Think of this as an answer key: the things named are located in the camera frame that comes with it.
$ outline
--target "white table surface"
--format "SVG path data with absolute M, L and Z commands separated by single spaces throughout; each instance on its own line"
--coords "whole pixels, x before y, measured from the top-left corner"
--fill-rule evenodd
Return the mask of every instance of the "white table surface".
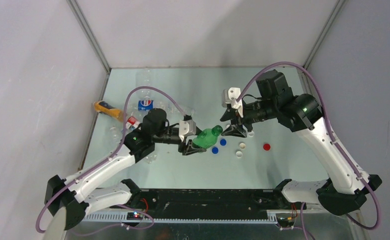
M 226 68 L 158 68 L 151 69 L 152 86 L 174 98 L 179 104 L 194 109 L 193 119 L 200 129 L 212 128 L 220 122 L 225 108 L 221 106 L 223 89 L 243 89 L 248 81 L 261 70 L 258 67 Z M 303 93 L 297 70 L 291 67 L 277 68 L 285 74 L 295 95 Z M 135 75 L 140 69 L 113 69 L 105 90 L 104 100 L 112 106 L 123 108 L 129 92 L 136 87 Z M 260 97 L 254 83 L 249 94 Z M 154 101 L 164 100 L 158 94 Z M 137 96 L 131 103 L 136 104 Z M 170 124 L 181 117 L 168 116 Z M 99 114 L 83 168 L 88 168 L 106 156 L 115 146 L 108 141 L 107 129 L 118 122 Z M 182 156 L 177 145 L 156 144 L 157 159 L 152 163 L 140 161 L 110 178 L 100 187 L 115 185 L 123 179 L 132 179 L 140 188 L 176 189 L 272 189 L 284 179 L 318 181 L 328 175 L 313 151 L 296 134 L 283 127 L 276 119 L 255 123 L 254 137 L 224 137 L 226 146 L 217 143 L 219 153 L 211 149 L 204 153 Z M 239 143 L 246 148 L 243 157 L 236 158 Z M 263 144 L 271 145 L 270 151 Z

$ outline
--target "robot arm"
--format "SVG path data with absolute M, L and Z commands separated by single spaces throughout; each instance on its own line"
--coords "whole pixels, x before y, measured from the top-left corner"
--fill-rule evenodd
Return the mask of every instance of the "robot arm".
M 100 164 L 112 152 L 95 163 L 93 166 L 100 166 L 81 179 L 80 176 L 83 176 L 92 167 L 76 172 L 65 179 L 55 175 L 48 181 L 45 203 L 60 189 L 71 184 L 48 207 L 53 216 L 61 207 L 66 208 L 65 230 L 73 228 L 86 215 L 100 209 L 122 204 L 135 207 L 140 201 L 141 190 L 132 180 L 125 179 L 108 188 L 97 187 L 119 171 L 136 164 L 152 153 L 155 149 L 155 143 L 176 144 L 178 151 L 184 156 L 206 151 L 204 148 L 193 147 L 192 140 L 186 143 L 188 136 L 201 132 L 190 116 L 186 115 L 179 122 L 179 127 L 171 127 L 167 123 L 166 112 L 154 108 L 143 118 L 142 124 L 137 129 L 125 136 L 124 146 L 115 156 L 109 157 L 108 162 Z
M 276 118 L 281 125 L 296 133 L 309 145 L 329 175 L 327 180 L 314 182 L 287 179 L 277 186 L 276 192 L 290 203 L 321 204 L 338 216 L 359 209 L 369 192 L 335 143 L 348 153 L 344 145 L 335 133 L 332 132 L 336 138 L 335 142 L 329 137 L 322 108 L 316 99 L 309 94 L 294 96 L 283 73 L 276 70 L 263 73 L 256 84 L 261 97 L 251 103 L 245 103 L 242 99 L 243 115 L 240 114 L 240 107 L 231 99 L 236 99 L 239 95 L 226 98 L 230 91 L 240 94 L 240 89 L 233 87 L 223 91 L 227 94 L 222 95 L 222 105 L 227 109 L 220 120 L 230 120 L 231 125 L 222 135 L 246 138 L 247 133 L 243 127 L 250 132 L 253 130 L 253 123 Z M 373 190 L 379 187 L 382 180 L 378 175 L 369 175 L 355 161 L 353 164 Z

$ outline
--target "white bottle cap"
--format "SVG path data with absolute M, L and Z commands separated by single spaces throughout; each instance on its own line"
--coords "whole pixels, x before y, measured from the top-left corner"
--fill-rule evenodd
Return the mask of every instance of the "white bottle cap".
M 242 152 L 241 151 L 237 151 L 235 155 L 236 155 L 236 157 L 238 159 L 242 158 Z

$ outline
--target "purple cable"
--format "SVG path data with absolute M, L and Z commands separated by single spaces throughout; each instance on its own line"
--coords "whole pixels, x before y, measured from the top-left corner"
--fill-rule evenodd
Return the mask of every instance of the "purple cable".
M 129 100 L 130 100 L 130 97 L 133 93 L 135 93 L 136 91 L 138 90 L 141 90 L 141 89 L 150 89 L 150 90 L 154 90 L 162 95 L 164 95 L 166 98 L 168 98 L 175 106 L 176 108 L 179 110 L 180 113 L 182 113 L 182 115 L 186 115 L 186 112 L 178 105 L 178 103 L 171 97 L 169 96 L 167 93 L 161 91 L 160 89 L 157 89 L 155 87 L 152 87 L 152 86 L 139 86 L 135 89 L 133 89 L 132 91 L 130 91 L 130 93 L 127 95 L 127 98 L 126 98 L 126 102 L 124 103 L 124 109 L 123 109 L 123 119 L 126 119 L 126 111 L 128 109 L 128 104 L 129 104 Z M 123 137 L 121 138 L 121 141 L 120 143 L 118 144 L 117 148 L 107 157 L 105 158 L 104 160 L 102 160 L 101 162 L 99 162 L 98 164 L 96 164 L 95 166 L 89 168 L 86 172 L 84 172 L 82 175 L 80 175 L 79 177 L 77 177 L 77 180 L 81 180 L 83 179 L 85 176 L 89 175 L 90 173 L 92 173 L 93 171 L 95 171 L 96 169 L 98 169 L 99 167 L 103 166 L 105 163 L 107 163 L 109 160 L 109 158 L 112 158 L 113 156 L 115 156 L 119 151 L 120 149 L 122 148 L 124 142 L 125 142 L 125 136 L 126 136 L 126 121 L 123 121 Z M 51 199 L 49 199 L 49 201 L 45 204 L 45 206 L 43 206 L 42 210 L 40 211 L 39 215 L 37 216 L 37 220 L 36 220 L 36 231 L 38 233 L 45 233 L 45 230 L 42 230 L 41 229 L 41 219 L 42 219 L 42 216 L 44 215 L 45 211 L 48 209 L 48 207 L 52 204 L 52 202 L 58 198 L 58 196 L 60 194 L 62 194 L 66 189 L 68 189 L 69 187 L 71 187 L 76 181 L 73 180 L 73 181 L 70 181 L 67 185 L 65 185 L 61 190 L 59 190 L 57 193 L 54 194 L 54 196 L 51 197 Z
M 316 80 L 314 79 L 314 77 L 304 68 L 302 67 L 301 65 L 298 65 L 296 63 L 293 63 L 293 62 L 290 62 L 290 61 L 280 61 L 280 62 L 276 62 L 276 63 L 273 63 L 265 68 L 263 68 L 259 73 L 257 73 L 249 82 L 248 84 L 245 86 L 245 88 L 242 90 L 242 92 L 240 93 L 239 97 L 236 99 L 236 101 L 239 101 L 242 99 L 242 97 L 245 95 L 245 93 L 247 92 L 248 88 L 251 86 L 251 84 L 253 84 L 258 77 L 260 77 L 261 74 L 267 72 L 268 70 L 272 69 L 272 68 L 275 68 L 277 66 L 281 66 L 281 65 L 289 65 L 289 66 L 292 66 L 292 67 L 295 67 L 299 70 L 301 70 L 305 75 L 307 75 L 307 77 L 310 79 L 311 83 L 313 84 L 316 92 L 317 92 L 317 95 L 318 95 L 318 99 L 320 100 L 321 102 L 321 107 L 323 109 L 323 117 L 324 117 L 324 124 L 326 126 L 326 131 L 329 133 L 329 137 L 330 139 L 332 140 L 332 142 L 335 142 L 336 138 L 335 136 L 333 135 L 332 133 L 332 128 L 331 128 L 331 122 L 329 120 L 329 117 L 328 117 L 328 113 L 326 111 L 326 107 L 325 107 L 325 101 L 323 101 L 323 97 L 322 97 L 322 94 L 320 93 L 320 90 L 319 90 L 319 86 L 316 82 Z M 374 205 L 376 207 L 376 223 L 373 225 L 373 226 L 365 226 L 363 224 L 361 224 L 360 222 L 356 221 L 353 217 L 351 217 L 349 214 L 347 214 L 346 216 L 351 220 L 353 221 L 355 224 L 357 224 L 358 226 L 364 228 L 364 229 L 367 229 L 367 230 L 375 230 L 379 227 L 379 225 L 381 224 L 381 205 L 379 204 L 379 201 L 378 201 L 378 197 L 376 196 L 375 192 L 372 190 L 372 188 L 369 186 L 369 184 L 363 179 L 363 176 L 362 174 L 359 172 L 359 170 L 357 169 L 357 167 L 354 165 L 353 161 L 351 161 L 350 157 L 348 157 L 347 153 L 342 149 L 342 147 L 339 145 L 339 143 L 335 142 L 335 147 L 339 150 L 339 152 L 341 153 L 341 155 L 345 158 L 346 162 L 349 164 L 349 166 L 352 168 L 352 170 L 354 171 L 355 175 L 357 176 L 357 178 L 361 181 L 361 183 L 365 186 L 365 188 L 368 190 L 368 192 L 370 193 L 371 195 L 371 198 L 373 199 L 373 202 L 374 202 Z
M 298 230 L 303 230 L 302 227 L 299 227 L 299 226 L 294 226 L 293 228 L 292 227 L 282 227 L 278 224 L 276 224 L 276 227 L 278 227 L 279 229 L 282 229 L 282 230 L 293 230 L 293 229 L 298 229 Z M 307 230 L 305 230 L 305 233 L 307 233 L 308 235 L 310 235 L 310 237 L 313 239 L 313 240 L 316 240 L 316 238 L 313 236 L 313 234 Z
M 303 209 L 304 209 L 304 206 L 305 206 L 305 205 L 306 205 L 305 202 L 303 202 L 303 203 L 301 204 L 301 209 L 299 210 L 299 215 L 301 216 L 301 229 L 302 229 L 302 231 L 304 232 L 305 240 L 309 240 L 309 237 L 307 236 L 306 226 L 304 225 Z
M 89 233 L 78 233 L 78 232 L 75 232 L 74 230 L 71 230 L 71 233 L 73 233 L 74 235 L 76 235 L 78 237 L 87 237 L 87 236 L 90 236 L 90 235 L 97 234 L 97 233 L 99 233 L 101 231 L 104 231 L 105 229 L 109 229 L 109 228 L 113 228 L 113 227 L 126 227 L 126 228 L 129 228 L 129 229 L 144 230 L 144 229 L 148 229 L 148 228 L 150 228 L 150 227 L 152 227 L 154 225 L 154 219 L 148 213 L 143 212 L 143 211 L 138 211 L 138 210 L 133 209 L 131 207 L 128 207 L 126 205 L 118 204 L 117 206 L 119 206 L 121 208 L 124 208 L 124 209 L 128 209 L 128 210 L 130 210 L 132 212 L 137 212 L 139 214 L 142 214 L 142 215 L 146 216 L 147 218 L 149 218 L 151 220 L 151 223 L 148 226 L 144 226 L 144 227 L 129 226 L 129 225 L 124 224 L 124 223 L 113 223 L 113 224 L 104 226 L 104 227 L 102 227 L 102 228 L 100 228 L 100 229 L 98 229 L 96 231 L 89 232 Z

